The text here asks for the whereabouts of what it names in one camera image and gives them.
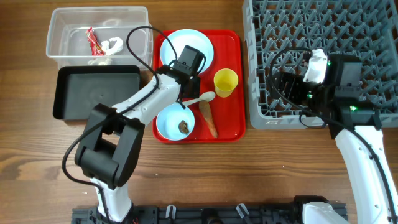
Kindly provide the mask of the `white plastic spoon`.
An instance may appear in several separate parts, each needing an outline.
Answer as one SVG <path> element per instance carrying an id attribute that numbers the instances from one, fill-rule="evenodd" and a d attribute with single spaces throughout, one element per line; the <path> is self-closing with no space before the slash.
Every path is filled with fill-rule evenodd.
<path id="1" fill-rule="evenodd" d="M 201 101 L 210 102 L 211 100 L 213 100 L 215 98 L 215 96 L 216 96 L 215 92 L 208 91 L 208 92 L 205 92 L 205 93 L 201 94 L 198 98 L 195 98 L 195 99 L 192 99 L 192 100 L 188 100 L 188 101 L 184 101 L 183 105 L 184 106 L 189 106 L 189 105 L 192 105 L 194 103 L 201 102 Z"/>

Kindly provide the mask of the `orange carrot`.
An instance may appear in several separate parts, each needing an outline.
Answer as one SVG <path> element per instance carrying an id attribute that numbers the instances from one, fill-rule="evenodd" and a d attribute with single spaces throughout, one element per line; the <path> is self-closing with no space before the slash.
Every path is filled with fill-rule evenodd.
<path id="1" fill-rule="evenodd" d="M 207 126 L 208 126 L 208 128 L 210 130 L 211 135 L 214 138 L 217 138 L 218 137 L 218 132 L 217 132 L 217 130 L 215 128 L 215 124 L 214 124 L 214 121 L 213 121 L 213 116 L 212 116 L 212 113 L 211 113 L 211 107 L 210 107 L 209 102 L 200 101 L 199 104 L 198 104 L 198 107 L 199 107 L 199 110 L 200 110 L 203 118 L 205 119 L 205 121 L 207 123 Z"/>

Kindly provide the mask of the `yellow cup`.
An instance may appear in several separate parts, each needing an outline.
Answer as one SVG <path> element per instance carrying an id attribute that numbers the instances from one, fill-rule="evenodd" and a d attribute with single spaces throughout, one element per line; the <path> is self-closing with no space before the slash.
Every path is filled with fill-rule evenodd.
<path id="1" fill-rule="evenodd" d="M 229 97 L 237 87 L 239 78 L 237 73 L 229 68 L 218 70 L 214 75 L 215 93 L 222 98 Z"/>

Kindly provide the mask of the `light blue bowl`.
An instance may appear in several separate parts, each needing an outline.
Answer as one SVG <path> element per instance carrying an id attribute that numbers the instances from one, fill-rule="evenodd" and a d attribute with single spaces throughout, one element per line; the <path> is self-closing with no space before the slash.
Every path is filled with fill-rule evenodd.
<path id="1" fill-rule="evenodd" d="M 182 134 L 178 124 L 186 121 L 190 133 Z M 183 108 L 179 103 L 168 105 L 156 117 L 156 128 L 160 135 L 170 141 L 180 141 L 187 138 L 195 127 L 195 117 L 190 108 Z"/>

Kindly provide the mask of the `brown food scrap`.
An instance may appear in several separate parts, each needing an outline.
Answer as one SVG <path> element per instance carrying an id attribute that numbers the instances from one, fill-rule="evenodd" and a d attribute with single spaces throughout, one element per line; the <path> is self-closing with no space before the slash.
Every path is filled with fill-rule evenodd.
<path id="1" fill-rule="evenodd" d="M 190 133 L 190 130 L 188 129 L 188 124 L 186 121 L 182 120 L 178 124 L 178 129 L 182 134 L 188 135 Z"/>

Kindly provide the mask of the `light blue plate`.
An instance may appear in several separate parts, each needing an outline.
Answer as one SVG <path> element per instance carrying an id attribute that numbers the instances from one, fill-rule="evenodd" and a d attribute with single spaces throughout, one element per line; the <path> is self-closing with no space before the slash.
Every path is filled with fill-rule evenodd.
<path id="1" fill-rule="evenodd" d="M 205 55 L 206 60 L 200 65 L 200 68 L 203 67 L 200 74 L 210 67 L 214 57 L 214 48 L 210 39 L 205 34 L 193 29 L 181 29 L 168 35 L 168 39 L 171 41 L 178 58 L 181 56 L 186 45 L 199 50 Z M 169 64 L 174 59 L 175 54 L 170 43 L 164 40 L 160 46 L 160 60 L 162 64 Z"/>

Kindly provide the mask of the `white tissue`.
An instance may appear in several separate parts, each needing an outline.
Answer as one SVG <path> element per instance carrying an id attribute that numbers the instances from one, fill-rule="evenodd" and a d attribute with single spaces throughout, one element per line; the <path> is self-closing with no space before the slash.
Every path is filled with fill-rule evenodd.
<path id="1" fill-rule="evenodd" d="M 124 41 L 119 37 L 112 37 L 109 40 L 101 42 L 101 49 L 105 52 L 105 56 L 112 56 L 122 51 Z M 110 58 L 97 58 L 90 60 L 88 65 L 111 65 L 112 60 Z"/>

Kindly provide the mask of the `red snack wrapper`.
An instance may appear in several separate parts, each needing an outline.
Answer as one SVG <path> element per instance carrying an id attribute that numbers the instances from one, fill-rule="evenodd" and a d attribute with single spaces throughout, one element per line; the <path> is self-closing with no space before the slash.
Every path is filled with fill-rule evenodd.
<path id="1" fill-rule="evenodd" d="M 97 38 L 94 34 L 94 30 L 92 27 L 86 30 L 86 37 L 88 39 L 88 43 L 91 49 L 92 56 L 102 56 L 105 55 L 105 52 L 102 50 Z"/>

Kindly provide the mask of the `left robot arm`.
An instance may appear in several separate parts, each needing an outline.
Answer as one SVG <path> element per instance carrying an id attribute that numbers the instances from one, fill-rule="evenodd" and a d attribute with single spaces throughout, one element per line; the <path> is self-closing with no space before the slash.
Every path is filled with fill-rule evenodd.
<path id="1" fill-rule="evenodd" d="M 135 95 L 112 107 L 98 104 L 89 115 L 76 149 L 75 164 L 94 186 L 99 205 L 96 217 L 102 223 L 132 222 L 133 203 L 127 182 L 137 166 L 145 127 L 169 105 L 181 103 L 185 86 L 200 73 L 202 58 L 179 58 L 163 65 L 152 80 Z"/>

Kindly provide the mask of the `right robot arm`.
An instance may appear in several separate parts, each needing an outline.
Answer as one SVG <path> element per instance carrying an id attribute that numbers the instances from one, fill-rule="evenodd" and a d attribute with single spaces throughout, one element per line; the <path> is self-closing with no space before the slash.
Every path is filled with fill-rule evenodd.
<path id="1" fill-rule="evenodd" d="M 360 223 L 397 223 L 397 190 L 386 160 L 378 109 L 360 101 L 362 62 L 352 55 L 307 50 L 304 76 L 274 72 L 267 82 L 281 97 L 328 125 L 345 162 Z"/>

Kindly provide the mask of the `grey dishwasher rack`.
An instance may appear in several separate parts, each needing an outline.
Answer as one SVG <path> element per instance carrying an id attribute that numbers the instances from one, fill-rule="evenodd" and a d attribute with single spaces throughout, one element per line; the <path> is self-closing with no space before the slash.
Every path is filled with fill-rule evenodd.
<path id="1" fill-rule="evenodd" d="M 266 83 L 269 69 L 303 75 L 299 47 L 348 54 L 363 63 L 360 99 L 380 110 L 382 126 L 397 126 L 397 9 L 394 1 L 254 1 L 242 5 L 248 50 L 250 122 L 256 129 L 303 129 L 308 117 Z"/>

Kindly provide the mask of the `red serving tray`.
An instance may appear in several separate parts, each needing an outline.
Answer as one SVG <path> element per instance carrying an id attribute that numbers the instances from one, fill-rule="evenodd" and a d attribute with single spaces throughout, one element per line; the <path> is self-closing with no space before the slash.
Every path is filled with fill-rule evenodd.
<path id="1" fill-rule="evenodd" d="M 214 138 L 203 118 L 198 103 L 189 108 L 195 117 L 193 132 L 180 141 L 170 141 L 162 137 L 156 128 L 156 119 L 152 123 L 152 133 L 156 139 L 165 144 L 189 144 L 237 141 L 246 131 L 246 115 L 244 104 L 244 87 L 241 60 L 241 40 L 231 30 L 200 30 L 211 41 L 214 57 L 210 67 L 199 75 L 201 80 L 200 93 L 214 91 L 214 75 L 222 68 L 234 70 L 239 78 L 237 87 L 227 98 L 216 96 L 210 101 L 211 113 L 218 137 Z"/>

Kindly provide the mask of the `black plastic tray bin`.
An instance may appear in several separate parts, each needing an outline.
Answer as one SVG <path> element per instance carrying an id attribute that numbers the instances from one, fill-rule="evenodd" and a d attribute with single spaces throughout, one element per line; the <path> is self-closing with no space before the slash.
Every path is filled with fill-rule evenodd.
<path id="1" fill-rule="evenodd" d="M 137 93 L 140 82 L 135 65 L 63 67 L 58 71 L 53 117 L 86 120 L 97 104 L 113 106 Z"/>

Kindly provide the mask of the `clear plastic bin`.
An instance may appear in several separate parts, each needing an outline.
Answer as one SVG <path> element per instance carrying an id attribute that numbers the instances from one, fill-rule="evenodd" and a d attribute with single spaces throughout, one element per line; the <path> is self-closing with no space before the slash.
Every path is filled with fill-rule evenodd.
<path id="1" fill-rule="evenodd" d="M 142 26 L 143 29 L 131 30 Z M 88 65 L 90 60 L 110 58 L 111 65 L 136 65 L 146 67 L 134 58 L 131 50 L 148 66 L 152 65 L 153 35 L 149 13 L 144 6 L 64 7 L 53 11 L 47 34 L 46 55 L 58 67 Z M 119 37 L 124 41 L 122 51 L 112 56 L 92 56 L 86 30 L 93 28 L 97 41 Z"/>

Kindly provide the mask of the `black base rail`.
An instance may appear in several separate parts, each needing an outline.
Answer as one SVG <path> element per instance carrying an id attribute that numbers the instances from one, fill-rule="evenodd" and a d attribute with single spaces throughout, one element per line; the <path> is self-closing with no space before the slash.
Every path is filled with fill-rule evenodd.
<path id="1" fill-rule="evenodd" d="M 291 219 L 292 206 L 248 206 L 251 223 L 299 223 Z M 209 223 L 217 219 L 222 223 L 244 223 L 236 207 L 178 207 L 173 218 L 167 216 L 165 207 L 135 206 L 126 223 Z M 72 223 L 106 223 L 107 219 L 96 207 L 72 210 Z"/>

